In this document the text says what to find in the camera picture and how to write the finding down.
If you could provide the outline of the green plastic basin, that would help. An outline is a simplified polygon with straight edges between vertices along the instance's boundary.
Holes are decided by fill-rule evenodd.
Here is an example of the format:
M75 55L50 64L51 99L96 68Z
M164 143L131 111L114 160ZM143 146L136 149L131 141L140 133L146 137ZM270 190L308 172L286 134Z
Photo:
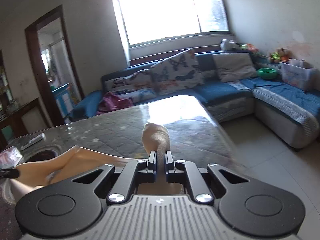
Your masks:
M258 76L264 80L272 80L278 76L278 71L273 68L260 68L257 72Z

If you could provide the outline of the grey plain cushion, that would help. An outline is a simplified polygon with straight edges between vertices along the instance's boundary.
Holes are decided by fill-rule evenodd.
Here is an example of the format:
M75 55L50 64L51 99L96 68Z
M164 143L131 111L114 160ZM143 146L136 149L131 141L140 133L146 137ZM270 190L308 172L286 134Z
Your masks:
M257 70L249 53L214 54L213 60L221 82L235 82L257 77Z

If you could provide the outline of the window with metal frame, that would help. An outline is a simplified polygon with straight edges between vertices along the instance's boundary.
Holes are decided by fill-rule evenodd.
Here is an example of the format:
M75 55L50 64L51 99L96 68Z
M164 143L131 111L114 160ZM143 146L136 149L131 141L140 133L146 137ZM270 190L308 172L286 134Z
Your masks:
M179 36L227 33L223 0L118 0L130 46Z

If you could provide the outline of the cream beige garment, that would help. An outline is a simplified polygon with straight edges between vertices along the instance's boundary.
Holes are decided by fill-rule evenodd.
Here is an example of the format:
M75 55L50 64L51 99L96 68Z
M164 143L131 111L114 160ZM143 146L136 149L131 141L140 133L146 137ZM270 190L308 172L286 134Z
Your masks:
M152 151L157 153L157 173L156 182L142 183L137 193L180 194L181 184L166 182L164 164L165 154L170 150L169 131L164 126L147 123L143 129L142 143L148 155L151 155ZM17 202L36 189L90 171L101 165L111 164L115 167L124 167L133 160L133 158L117 157L75 145L53 159L18 165L16 169L19 171L19 177L10 179L10 189Z

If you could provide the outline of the purple cloth on sofa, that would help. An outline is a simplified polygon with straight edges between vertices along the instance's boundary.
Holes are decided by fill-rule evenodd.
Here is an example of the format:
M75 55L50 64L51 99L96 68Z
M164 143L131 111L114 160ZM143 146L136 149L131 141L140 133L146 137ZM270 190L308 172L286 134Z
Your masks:
M120 98L112 92L107 92L99 102L97 115L130 108L133 102L129 98Z

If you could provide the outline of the blue towel on sofa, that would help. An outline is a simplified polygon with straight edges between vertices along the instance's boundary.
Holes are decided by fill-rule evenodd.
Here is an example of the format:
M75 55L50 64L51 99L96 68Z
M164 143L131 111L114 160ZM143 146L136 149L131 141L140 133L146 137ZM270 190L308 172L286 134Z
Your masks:
M264 80L260 77L242 79L240 82L251 89L260 87L269 90L301 107L319 105L319 91L315 89L310 92L305 92L282 81Z

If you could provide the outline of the small butterfly print cushion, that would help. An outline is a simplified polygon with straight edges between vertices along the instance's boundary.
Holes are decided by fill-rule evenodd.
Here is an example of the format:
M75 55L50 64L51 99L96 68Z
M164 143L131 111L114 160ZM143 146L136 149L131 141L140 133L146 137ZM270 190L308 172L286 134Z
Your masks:
M104 85L108 92L112 92L121 99L130 99L134 104L157 97L148 69L139 70L129 76L107 80Z

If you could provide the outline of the round black induction cooktop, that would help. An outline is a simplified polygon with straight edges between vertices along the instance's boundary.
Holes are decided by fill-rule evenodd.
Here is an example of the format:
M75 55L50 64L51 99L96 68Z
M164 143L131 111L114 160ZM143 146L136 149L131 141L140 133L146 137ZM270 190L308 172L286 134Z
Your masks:
M38 162L50 160L58 156L58 153L55 150L42 150L35 153L32 157L28 158L25 162Z

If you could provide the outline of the remote control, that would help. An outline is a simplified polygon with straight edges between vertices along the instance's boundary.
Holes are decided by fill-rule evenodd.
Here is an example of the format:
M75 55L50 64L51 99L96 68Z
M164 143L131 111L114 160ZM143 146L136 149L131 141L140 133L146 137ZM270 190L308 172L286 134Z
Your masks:
M30 146L33 146L34 144L40 142L41 140L43 140L45 138L45 134L44 133L41 133L39 135L37 135L36 137L30 139L28 142L26 142L25 144L23 144L21 146L21 150L25 150L27 148L29 148Z

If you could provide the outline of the blue corner sofa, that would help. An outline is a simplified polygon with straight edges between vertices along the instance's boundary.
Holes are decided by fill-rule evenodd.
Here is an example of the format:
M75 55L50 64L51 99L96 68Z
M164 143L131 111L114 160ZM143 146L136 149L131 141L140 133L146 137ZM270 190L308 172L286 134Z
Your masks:
M227 83L221 82L213 55L223 53L249 53L254 64L253 55L248 51L216 51L195 54L204 78L202 85L167 95L160 95L151 77L157 97L137 104L133 103L133 105L142 105L178 95L189 95L197 98L218 122L254 114L276 133L281 140L295 149L304 148L319 136L319 105L301 107L264 88L248 88L240 80ZM78 121L97 115L99 102L108 92L104 85L105 81L129 76L139 70L148 69L150 71L150 68L159 62L161 61L136 65L102 76L102 88L92 92L80 101L71 112L70 120Z

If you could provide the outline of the tissue pack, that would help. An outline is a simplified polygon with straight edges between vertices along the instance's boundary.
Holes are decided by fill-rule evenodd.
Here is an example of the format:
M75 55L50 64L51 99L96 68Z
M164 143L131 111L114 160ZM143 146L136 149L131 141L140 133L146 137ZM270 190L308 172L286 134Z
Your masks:
M0 153L0 169L13 168L22 158L23 155L20 153L18 148L14 146L7 148Z

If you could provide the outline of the dark wooden cabinet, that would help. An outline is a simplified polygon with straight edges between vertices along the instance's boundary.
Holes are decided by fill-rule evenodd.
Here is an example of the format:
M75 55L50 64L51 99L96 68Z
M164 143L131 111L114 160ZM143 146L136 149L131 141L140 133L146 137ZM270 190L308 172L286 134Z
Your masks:
M9 144L2 132L2 129L10 126L15 137L28 134L27 128L23 123L22 116L34 108L38 109L41 115L41 120L45 123L46 128L49 128L49 122L40 106L40 101L38 98L26 103L23 106L19 106L16 110L10 111L9 106L14 102L14 100L10 100L8 94L11 95L11 90L7 81L3 54L1 51L1 113L3 113L1 114L1 150L4 150Z

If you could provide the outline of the blue white box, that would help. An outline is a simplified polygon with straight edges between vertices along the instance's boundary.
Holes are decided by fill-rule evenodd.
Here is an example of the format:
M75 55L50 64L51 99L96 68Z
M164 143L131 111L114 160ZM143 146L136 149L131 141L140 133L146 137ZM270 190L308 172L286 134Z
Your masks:
M74 101L71 97L70 88L69 83L66 83L52 91L63 120L69 118L69 115L75 107Z

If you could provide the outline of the brown plush toys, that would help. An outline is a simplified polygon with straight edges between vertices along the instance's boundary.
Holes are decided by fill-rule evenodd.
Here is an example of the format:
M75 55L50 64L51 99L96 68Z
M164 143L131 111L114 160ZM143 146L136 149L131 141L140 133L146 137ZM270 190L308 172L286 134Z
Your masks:
M280 64L289 62L290 52L287 49L279 48L275 52L269 53L268 63Z

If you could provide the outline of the large butterfly print cushion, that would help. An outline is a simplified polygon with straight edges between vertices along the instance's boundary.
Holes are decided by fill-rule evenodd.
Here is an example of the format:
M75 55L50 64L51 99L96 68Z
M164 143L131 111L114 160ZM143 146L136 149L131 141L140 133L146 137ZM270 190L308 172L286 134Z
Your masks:
M193 49L185 50L154 64L150 72L160 95L194 88L204 83Z

